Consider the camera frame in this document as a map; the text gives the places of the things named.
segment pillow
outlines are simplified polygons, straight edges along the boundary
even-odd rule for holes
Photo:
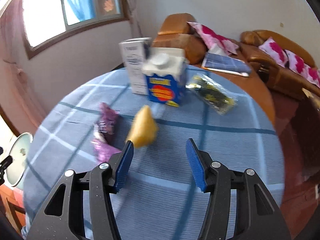
[[[221,48],[227,55],[230,55],[231,53],[237,55],[236,50],[239,48],[239,46],[234,44],[228,38],[216,34],[213,30],[200,23],[188,23],[200,35],[209,50],[212,49],[215,44],[217,44],[219,48]]]
[[[303,59],[293,52],[289,50],[285,50],[285,52],[289,58],[289,69],[320,88],[320,71],[305,64]]]
[[[270,57],[272,57],[275,60],[275,62],[281,67],[285,67],[285,64],[288,62],[287,55],[284,53],[281,47],[273,40],[272,37],[270,37],[262,45],[260,45],[259,49],[261,49]]]

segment tall white box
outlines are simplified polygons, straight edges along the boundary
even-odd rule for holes
[[[148,95],[142,65],[149,57],[151,38],[136,38],[119,43],[123,64],[127,69],[132,93]]]

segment yellow fruit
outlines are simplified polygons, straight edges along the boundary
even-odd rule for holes
[[[135,148],[151,144],[158,131],[149,106],[143,106],[135,115],[126,141],[130,140]]]

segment white wall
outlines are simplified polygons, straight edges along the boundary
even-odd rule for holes
[[[305,48],[320,66],[320,24],[306,0],[137,0],[137,4],[144,36],[156,37],[169,14],[187,12],[235,40],[247,30],[280,33]]]
[[[68,93],[122,63],[119,42],[130,39],[129,21],[112,23],[78,33],[28,60],[22,39],[15,59],[47,113]]]

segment milk carton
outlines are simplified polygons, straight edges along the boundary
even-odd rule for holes
[[[142,67],[150,101],[179,106],[186,89],[186,67],[183,49],[151,48]]]
[[[130,39],[119,43],[125,68],[127,69],[132,93],[147,95],[147,83],[141,72],[143,63],[149,57],[151,38]]]

